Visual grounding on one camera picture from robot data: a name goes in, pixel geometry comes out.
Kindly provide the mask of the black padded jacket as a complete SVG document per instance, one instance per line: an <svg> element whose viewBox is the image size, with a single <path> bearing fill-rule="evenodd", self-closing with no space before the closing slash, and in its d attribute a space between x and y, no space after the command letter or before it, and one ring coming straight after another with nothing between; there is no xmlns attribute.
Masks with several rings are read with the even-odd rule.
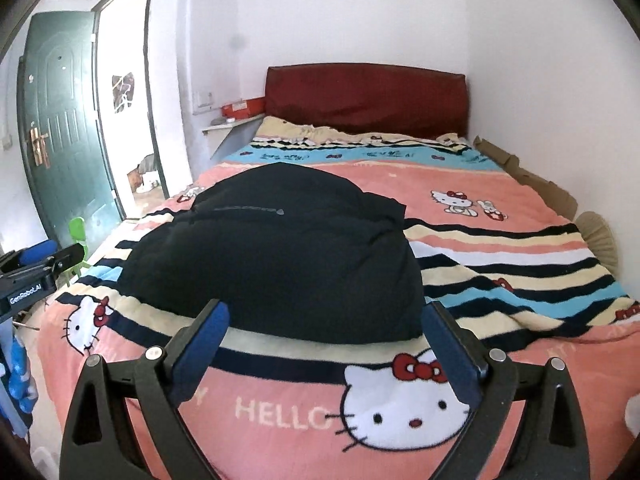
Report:
<svg viewBox="0 0 640 480"><path fill-rule="evenodd" d="M248 332L377 344L420 336L421 272L403 204L328 172L245 170L132 248L119 291L194 316L213 299Z"/></svg>

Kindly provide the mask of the green plastic chair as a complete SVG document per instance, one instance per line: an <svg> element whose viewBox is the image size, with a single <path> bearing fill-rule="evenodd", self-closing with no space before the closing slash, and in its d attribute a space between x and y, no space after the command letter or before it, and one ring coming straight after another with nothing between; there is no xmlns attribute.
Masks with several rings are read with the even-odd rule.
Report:
<svg viewBox="0 0 640 480"><path fill-rule="evenodd" d="M82 272L90 268L88 258L88 242L86 222L82 217L74 217L68 222L68 232L72 238L72 246L61 262L62 270L58 277L64 284L69 285L72 278L80 278Z"/></svg>

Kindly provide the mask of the dark green door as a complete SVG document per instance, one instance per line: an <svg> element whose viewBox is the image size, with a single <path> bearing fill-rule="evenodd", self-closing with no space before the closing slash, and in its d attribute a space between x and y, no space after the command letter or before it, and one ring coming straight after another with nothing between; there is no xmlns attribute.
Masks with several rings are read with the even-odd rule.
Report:
<svg viewBox="0 0 640 480"><path fill-rule="evenodd" d="M43 229L66 247L70 220L84 219L89 252L122 221L99 134L94 24L92 12L34 14L17 76L23 162Z"/></svg>

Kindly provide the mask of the pink Hello Kitty blanket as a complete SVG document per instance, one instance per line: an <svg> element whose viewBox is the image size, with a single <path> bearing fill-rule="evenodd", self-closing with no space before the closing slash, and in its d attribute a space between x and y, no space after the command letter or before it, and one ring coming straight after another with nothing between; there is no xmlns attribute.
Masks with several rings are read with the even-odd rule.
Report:
<svg viewBox="0 0 640 480"><path fill-rule="evenodd" d="M471 410L421 330L438 301L509 359L561 360L546 478L608 478L634 442L639 304L574 223L455 134L347 134L267 117L47 308L38 353L65 418L85 362L140 358L212 299L230 325L181 407L225 479L425 479Z"/></svg>

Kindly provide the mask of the beige straw fan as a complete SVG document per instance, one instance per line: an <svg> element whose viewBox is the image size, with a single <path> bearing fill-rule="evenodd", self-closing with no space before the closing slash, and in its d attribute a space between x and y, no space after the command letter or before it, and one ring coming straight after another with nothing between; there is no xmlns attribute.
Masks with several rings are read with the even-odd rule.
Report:
<svg viewBox="0 0 640 480"><path fill-rule="evenodd" d="M583 211L575 219L575 224L590 252L617 278L620 275L620 256L614 234L605 218L594 211Z"/></svg>

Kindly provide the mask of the brown cardboard strip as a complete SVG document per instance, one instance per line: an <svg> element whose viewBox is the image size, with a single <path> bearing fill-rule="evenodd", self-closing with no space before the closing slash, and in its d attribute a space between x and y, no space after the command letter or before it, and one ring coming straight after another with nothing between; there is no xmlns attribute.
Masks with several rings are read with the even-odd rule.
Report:
<svg viewBox="0 0 640 480"><path fill-rule="evenodd" d="M507 174L510 174L519 184L532 188L556 214L570 221L575 219L578 209L577 200L564 188L524 169L518 156L499 148L480 136L473 140L473 146L477 151L493 160Z"/></svg>

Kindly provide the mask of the red box on shelf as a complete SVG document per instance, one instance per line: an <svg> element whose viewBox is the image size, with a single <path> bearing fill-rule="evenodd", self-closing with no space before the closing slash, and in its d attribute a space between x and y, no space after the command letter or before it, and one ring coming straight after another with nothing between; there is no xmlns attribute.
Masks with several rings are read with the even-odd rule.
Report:
<svg viewBox="0 0 640 480"><path fill-rule="evenodd" d="M244 120L262 114L266 109L266 99L239 100L221 107L221 115L227 119Z"/></svg>

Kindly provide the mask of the dark red headboard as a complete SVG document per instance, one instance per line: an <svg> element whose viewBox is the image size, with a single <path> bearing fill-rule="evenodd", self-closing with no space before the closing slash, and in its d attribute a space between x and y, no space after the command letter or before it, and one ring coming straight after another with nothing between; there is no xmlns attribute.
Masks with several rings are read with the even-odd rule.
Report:
<svg viewBox="0 0 640 480"><path fill-rule="evenodd" d="M466 136L470 99L462 74L373 63L271 66L266 113L346 133Z"/></svg>

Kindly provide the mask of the grey wall shelf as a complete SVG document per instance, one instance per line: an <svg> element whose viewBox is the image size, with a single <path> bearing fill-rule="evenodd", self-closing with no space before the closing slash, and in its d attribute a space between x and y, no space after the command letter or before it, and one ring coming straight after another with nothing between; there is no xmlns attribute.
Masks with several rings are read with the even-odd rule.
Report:
<svg viewBox="0 0 640 480"><path fill-rule="evenodd" d="M253 140L265 115L259 114L234 122L220 122L202 130L206 140L208 159L212 164L236 152Z"/></svg>

